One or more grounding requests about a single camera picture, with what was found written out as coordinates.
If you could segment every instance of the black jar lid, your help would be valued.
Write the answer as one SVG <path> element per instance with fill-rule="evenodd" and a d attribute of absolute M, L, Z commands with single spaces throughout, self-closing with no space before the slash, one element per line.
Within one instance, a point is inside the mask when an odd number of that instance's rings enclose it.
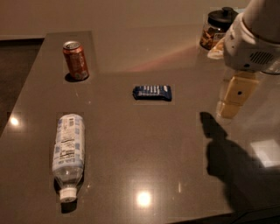
<path fill-rule="evenodd" d="M 237 12 L 233 8 L 223 7 L 222 10 L 211 11 L 208 14 L 208 23 L 210 25 L 227 30 L 234 22 Z"/>

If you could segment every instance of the soda can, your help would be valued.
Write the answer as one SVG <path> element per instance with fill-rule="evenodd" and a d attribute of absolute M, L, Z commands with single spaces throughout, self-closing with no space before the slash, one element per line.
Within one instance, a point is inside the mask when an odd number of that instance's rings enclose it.
<path fill-rule="evenodd" d="M 83 81 L 89 76 L 84 48 L 78 41 L 67 41 L 63 45 L 63 54 L 70 75 L 77 81 Z"/>

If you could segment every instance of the bottle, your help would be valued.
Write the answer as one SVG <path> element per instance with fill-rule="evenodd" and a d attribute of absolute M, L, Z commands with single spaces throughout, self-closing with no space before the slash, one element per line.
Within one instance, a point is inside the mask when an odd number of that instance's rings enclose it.
<path fill-rule="evenodd" d="M 238 15 L 233 8 L 223 7 L 222 10 L 211 11 L 204 23 L 200 45 L 211 50 L 225 35 Z"/>
<path fill-rule="evenodd" d="M 85 126 L 82 117 L 74 114 L 62 116 L 58 122 L 52 161 L 52 173 L 61 188 L 61 203 L 76 200 L 84 157 Z"/>

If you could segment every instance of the glass jar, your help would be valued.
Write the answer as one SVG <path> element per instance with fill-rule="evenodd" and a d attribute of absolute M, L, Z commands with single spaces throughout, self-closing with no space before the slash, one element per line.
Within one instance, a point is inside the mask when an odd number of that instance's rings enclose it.
<path fill-rule="evenodd" d="M 230 25 L 234 22 L 237 12 L 230 7 L 215 10 L 208 14 L 204 23 L 200 45 L 211 50 L 222 39 Z"/>

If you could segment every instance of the bottle label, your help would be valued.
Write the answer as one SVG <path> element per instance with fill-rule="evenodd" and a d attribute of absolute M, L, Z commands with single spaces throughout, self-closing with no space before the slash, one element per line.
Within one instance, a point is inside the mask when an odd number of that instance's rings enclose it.
<path fill-rule="evenodd" d="M 84 165 L 84 123 L 78 115 L 65 115 L 59 119 L 52 169 L 63 166 Z"/>

